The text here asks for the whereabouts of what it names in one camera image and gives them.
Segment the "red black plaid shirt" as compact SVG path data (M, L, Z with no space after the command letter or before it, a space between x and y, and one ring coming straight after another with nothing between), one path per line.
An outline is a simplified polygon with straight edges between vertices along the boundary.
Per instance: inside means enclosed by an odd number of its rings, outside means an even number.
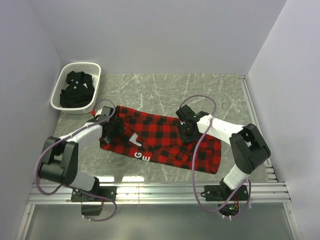
M221 141L206 135L201 143L182 143L180 120L118 105L112 120L122 120L125 131L115 142L99 139L100 148L116 154L182 169L216 174L221 162Z

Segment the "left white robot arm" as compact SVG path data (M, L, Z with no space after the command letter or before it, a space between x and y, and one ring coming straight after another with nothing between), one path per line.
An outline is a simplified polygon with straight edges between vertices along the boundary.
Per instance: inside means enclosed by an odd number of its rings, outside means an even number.
M65 136L47 138L36 163L35 183L39 179L49 180L79 189L89 201L96 201L101 195L99 179L78 169L79 154L91 142L102 139L111 143L124 131L119 120L89 121Z

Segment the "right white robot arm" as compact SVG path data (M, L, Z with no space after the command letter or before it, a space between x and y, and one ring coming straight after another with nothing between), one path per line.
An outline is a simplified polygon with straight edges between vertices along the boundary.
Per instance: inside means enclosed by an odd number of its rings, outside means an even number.
M186 136L206 134L221 140L231 147L234 165L220 182L220 194L226 200L233 199L250 174L271 156L271 150L258 127L233 124L205 112L182 116L182 132Z

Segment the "black shirt in basket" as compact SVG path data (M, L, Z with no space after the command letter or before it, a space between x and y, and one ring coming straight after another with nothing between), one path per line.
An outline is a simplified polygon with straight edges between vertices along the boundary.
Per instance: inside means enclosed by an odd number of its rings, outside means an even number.
M67 87L60 93L62 108L82 108L91 102L95 88L90 74L71 71L66 76L66 83Z

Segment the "white plastic laundry basket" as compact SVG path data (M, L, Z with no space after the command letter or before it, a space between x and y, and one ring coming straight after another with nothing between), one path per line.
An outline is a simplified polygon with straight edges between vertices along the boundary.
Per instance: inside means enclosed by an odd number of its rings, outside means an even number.
M76 108L65 108L62 107L60 104L60 94L61 90L65 90L67 88L67 75L71 72L84 72L85 74L89 74L92 76L92 85L94 87L94 93L92 100L83 107L76 107ZM100 81L101 81L101 72L102 69L99 64L94 62L72 62L67 65L65 65L55 83L55 87L53 90L53 93L51 95L50 104L51 106L61 111L65 114L72 114L72 115L81 115L81 114L88 114L90 113L95 104L98 97L98 91L100 87Z

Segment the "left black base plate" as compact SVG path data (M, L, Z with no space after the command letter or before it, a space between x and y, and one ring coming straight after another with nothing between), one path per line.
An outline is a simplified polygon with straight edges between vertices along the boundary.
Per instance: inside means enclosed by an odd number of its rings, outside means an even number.
M74 203L105 202L105 198L115 201L116 194L116 186L100 186L95 191L73 189L70 201Z

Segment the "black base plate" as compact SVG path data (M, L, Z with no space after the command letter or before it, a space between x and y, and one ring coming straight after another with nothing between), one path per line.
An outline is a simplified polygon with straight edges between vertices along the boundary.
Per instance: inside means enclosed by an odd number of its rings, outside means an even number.
M105 202L105 198L115 201L116 194L116 186L100 186L95 191L73 189L70 201L74 203Z
M200 196L205 198L207 202L221 202L227 200L232 194L233 190L230 190L221 185L205 185L204 191L200 193ZM246 185L241 185L236 191L231 200L246 201L249 199L249 190Z

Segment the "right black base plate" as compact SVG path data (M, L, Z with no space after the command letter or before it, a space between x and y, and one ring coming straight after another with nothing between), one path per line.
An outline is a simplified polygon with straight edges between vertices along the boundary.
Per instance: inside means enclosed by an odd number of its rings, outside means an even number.
M205 198L207 202L221 202L227 200L232 194L233 190L230 190L221 185L205 185L204 191L200 193L200 196ZM231 200L246 201L249 199L249 190L246 185L241 185L236 191Z

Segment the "aluminium side rail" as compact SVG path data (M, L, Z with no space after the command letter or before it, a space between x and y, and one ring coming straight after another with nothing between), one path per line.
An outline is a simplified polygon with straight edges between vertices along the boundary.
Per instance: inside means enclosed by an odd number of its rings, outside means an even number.
M258 130L260 131L260 133L262 133L262 130L261 130L261 127L260 127L260 123L259 123L259 120L258 120L258 116L257 116L256 111L255 111L254 103L253 103L253 100L252 100L250 92L249 92L249 88L248 88L248 85L247 85L246 77L247 77L246 75L238 75L238 79L240 81L240 84L241 84L241 87L242 87L242 90L243 90L243 93L244 93L244 97L245 97L245 100L246 100L246 104L247 104L247 107L248 107L248 111L249 111L249 114L250 114L251 121L252 121L252 123L254 125L257 126ZM272 164L270 158L268 158L264 162L264 167L265 167L266 174L267 174L267 177L268 177L268 182L273 182L273 183L278 182L278 179L277 179L277 176L276 176L276 173L275 173L275 170L274 170L274 167L273 167L273 164Z

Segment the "aluminium mounting rail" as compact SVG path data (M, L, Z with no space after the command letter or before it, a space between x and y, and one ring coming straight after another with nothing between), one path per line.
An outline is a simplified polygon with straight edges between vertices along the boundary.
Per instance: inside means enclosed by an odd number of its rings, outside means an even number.
M102 183L103 187L115 186L115 202L118 205L151 204L195 204L197 201L190 182L122 182ZM29 205L71 204L72 190L61 187L53 195L43 195L35 186L31 188L27 203ZM253 182L251 184L251 203L289 203L291 197L287 186L281 182Z

